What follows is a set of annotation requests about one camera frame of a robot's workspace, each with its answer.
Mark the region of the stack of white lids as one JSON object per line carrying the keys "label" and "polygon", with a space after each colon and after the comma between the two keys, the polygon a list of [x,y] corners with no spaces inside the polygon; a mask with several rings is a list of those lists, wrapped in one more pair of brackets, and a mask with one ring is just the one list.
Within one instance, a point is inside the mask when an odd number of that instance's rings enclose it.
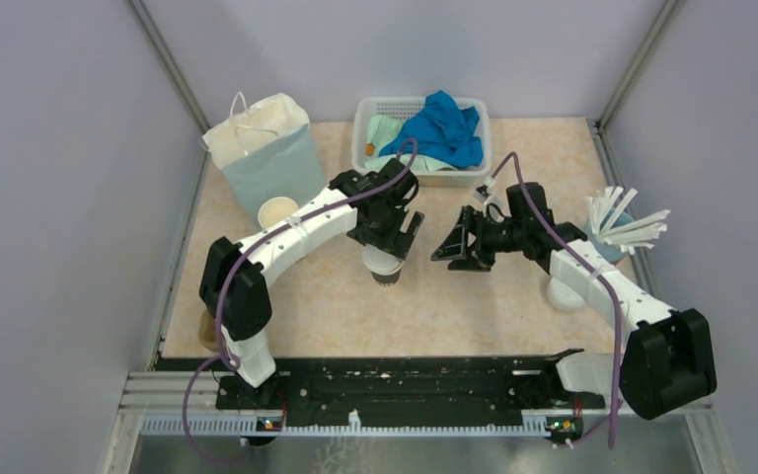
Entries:
{"label": "stack of white lids", "polygon": [[577,292],[554,277],[548,282],[546,295],[550,305],[563,313],[574,313],[586,307],[585,300]]}

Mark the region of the stack of paper cups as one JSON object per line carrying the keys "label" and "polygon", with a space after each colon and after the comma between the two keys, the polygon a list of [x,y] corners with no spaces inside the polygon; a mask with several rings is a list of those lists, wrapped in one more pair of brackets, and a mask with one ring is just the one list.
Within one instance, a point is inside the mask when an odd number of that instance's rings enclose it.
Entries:
{"label": "stack of paper cups", "polygon": [[257,221],[261,228],[268,229],[298,209],[298,204],[290,197],[272,197],[259,208]]}

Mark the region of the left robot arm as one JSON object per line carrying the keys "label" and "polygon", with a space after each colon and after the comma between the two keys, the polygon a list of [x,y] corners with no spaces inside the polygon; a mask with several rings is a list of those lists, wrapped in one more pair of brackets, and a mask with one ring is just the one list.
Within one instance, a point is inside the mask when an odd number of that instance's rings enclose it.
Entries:
{"label": "left robot arm", "polygon": [[362,246],[363,264],[377,283],[396,283],[424,221],[422,213],[409,210],[418,191],[417,176],[398,161],[378,172],[348,170],[273,225],[210,245],[198,294],[215,320],[217,349],[242,379],[239,393],[249,405],[264,408],[277,392],[265,334],[273,284],[340,235]]}

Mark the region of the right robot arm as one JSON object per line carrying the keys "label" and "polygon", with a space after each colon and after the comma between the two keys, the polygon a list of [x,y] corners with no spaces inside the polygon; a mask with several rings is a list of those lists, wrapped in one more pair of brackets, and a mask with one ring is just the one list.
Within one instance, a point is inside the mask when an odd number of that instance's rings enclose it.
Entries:
{"label": "right robot arm", "polygon": [[653,420],[713,394],[718,388],[710,324],[698,310],[678,310],[653,297],[605,260],[586,234],[556,223],[543,186],[513,185],[509,214],[496,220],[471,205],[461,208],[448,236],[432,252],[451,271],[485,273],[500,253],[521,253],[574,291],[614,330],[617,397]]}

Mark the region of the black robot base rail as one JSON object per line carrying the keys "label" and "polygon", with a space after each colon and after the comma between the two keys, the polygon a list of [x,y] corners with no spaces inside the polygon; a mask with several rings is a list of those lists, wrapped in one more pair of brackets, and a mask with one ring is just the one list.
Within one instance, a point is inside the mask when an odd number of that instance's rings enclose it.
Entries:
{"label": "black robot base rail", "polygon": [[151,435],[578,436],[606,400],[567,391],[556,355],[281,357],[254,388],[220,362],[160,359],[131,374],[120,406]]}

